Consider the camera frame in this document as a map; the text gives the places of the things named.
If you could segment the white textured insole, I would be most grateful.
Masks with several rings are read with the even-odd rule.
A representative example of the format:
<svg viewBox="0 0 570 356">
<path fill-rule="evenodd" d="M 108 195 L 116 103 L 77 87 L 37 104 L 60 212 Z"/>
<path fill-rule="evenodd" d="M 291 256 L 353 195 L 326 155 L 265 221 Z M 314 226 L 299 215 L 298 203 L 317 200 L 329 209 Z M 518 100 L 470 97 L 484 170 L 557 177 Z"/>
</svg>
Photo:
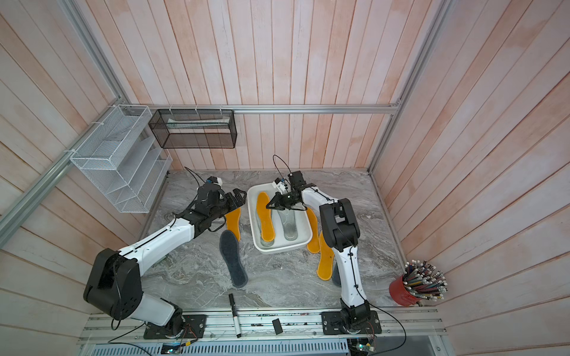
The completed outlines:
<svg viewBox="0 0 570 356">
<path fill-rule="evenodd" d="M 297 240 L 298 232 L 295 222 L 295 212 L 293 210 L 285 209 L 278 211 L 278 216 L 281 220 L 284 238 L 288 241 Z"/>
<path fill-rule="evenodd" d="M 257 215 L 257 226 L 260 231 L 260 242 L 263 247 L 271 247 L 275 241 L 275 228 L 271 215 L 269 218 Z"/>
</svg>

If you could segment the yellow fuzzy insole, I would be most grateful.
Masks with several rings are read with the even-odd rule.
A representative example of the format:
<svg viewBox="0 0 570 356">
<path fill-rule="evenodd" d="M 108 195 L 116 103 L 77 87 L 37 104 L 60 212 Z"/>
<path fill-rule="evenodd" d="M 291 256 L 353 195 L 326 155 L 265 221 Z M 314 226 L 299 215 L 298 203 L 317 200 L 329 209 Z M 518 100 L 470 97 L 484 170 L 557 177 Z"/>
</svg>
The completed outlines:
<svg viewBox="0 0 570 356">
<path fill-rule="evenodd" d="M 311 240 L 309 243 L 307 243 L 307 249 L 310 253 L 317 254 L 320 252 L 318 219 L 316 214 L 311 208 L 307 209 L 307 217 L 309 219 L 310 228 L 312 232 Z"/>
<path fill-rule="evenodd" d="M 265 191 L 260 192 L 256 203 L 256 214 L 261 217 L 269 218 L 269 215 L 272 217 L 272 211 L 267 208 L 269 202 L 269 195 Z"/>
<path fill-rule="evenodd" d="M 240 242 L 240 216 L 240 208 L 237 208 L 225 215 L 225 218 L 227 219 L 227 229 L 234 234 L 238 242 Z"/>
<path fill-rule="evenodd" d="M 334 252 L 331 247 L 329 247 L 325 241 L 320 242 L 320 259 L 319 265 L 317 267 L 317 276 L 324 281 L 330 280 L 332 278 L 332 273 L 334 269 Z"/>
</svg>

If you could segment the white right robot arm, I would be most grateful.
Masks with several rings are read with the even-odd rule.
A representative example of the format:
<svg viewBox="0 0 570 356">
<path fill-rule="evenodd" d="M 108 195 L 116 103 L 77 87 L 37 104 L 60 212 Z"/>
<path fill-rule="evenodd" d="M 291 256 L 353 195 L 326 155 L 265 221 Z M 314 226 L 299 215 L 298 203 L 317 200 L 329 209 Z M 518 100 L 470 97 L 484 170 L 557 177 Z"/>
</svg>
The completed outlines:
<svg viewBox="0 0 570 356">
<path fill-rule="evenodd" d="M 324 242 L 332 249 L 341 280 L 341 325 L 348 332 L 364 328 L 372 315 L 358 265 L 360 228 L 350 200 L 337 199 L 305 181 L 300 171 L 278 178 L 269 209 L 284 211 L 302 205 L 319 214 Z"/>
</svg>

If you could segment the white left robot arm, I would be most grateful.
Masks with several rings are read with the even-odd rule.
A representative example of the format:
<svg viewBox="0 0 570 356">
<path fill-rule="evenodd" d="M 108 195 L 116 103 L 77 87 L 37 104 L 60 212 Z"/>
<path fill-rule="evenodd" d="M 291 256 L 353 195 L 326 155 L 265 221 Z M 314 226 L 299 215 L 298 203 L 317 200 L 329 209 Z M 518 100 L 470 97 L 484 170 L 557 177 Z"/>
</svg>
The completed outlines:
<svg viewBox="0 0 570 356">
<path fill-rule="evenodd" d="M 192 241 L 212 223 L 246 203 L 246 191 L 222 189 L 221 179 L 209 178 L 185 210 L 141 241 L 114 251 L 98 253 L 85 286 L 83 299 L 114 320 L 140 320 L 157 327 L 167 338 L 183 333 L 182 309 L 142 290 L 141 277 L 170 252 Z"/>
</svg>

